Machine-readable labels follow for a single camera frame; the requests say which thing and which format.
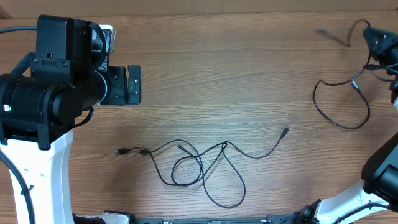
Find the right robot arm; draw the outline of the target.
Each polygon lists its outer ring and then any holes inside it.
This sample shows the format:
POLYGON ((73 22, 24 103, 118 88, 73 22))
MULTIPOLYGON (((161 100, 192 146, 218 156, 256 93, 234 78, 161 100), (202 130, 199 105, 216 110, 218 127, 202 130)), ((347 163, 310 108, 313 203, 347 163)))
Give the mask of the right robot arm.
MULTIPOLYGON (((363 70, 385 70, 391 102, 397 104, 397 34, 367 26, 363 37, 369 59, 363 70)), ((281 223, 354 223, 372 213, 397 211, 397 136, 393 135, 365 163, 360 180, 342 193, 317 200, 301 211, 287 215, 281 223)))

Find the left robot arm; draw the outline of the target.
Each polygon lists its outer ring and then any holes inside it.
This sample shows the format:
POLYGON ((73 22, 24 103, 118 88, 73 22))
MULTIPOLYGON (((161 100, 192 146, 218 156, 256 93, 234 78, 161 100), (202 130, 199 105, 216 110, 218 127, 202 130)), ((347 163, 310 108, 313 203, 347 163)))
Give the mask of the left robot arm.
POLYGON ((111 66, 111 25, 41 15, 36 49, 1 75, 1 160, 11 174, 19 223, 134 223, 133 214, 72 212, 69 159, 83 112, 138 105, 141 68, 111 66))

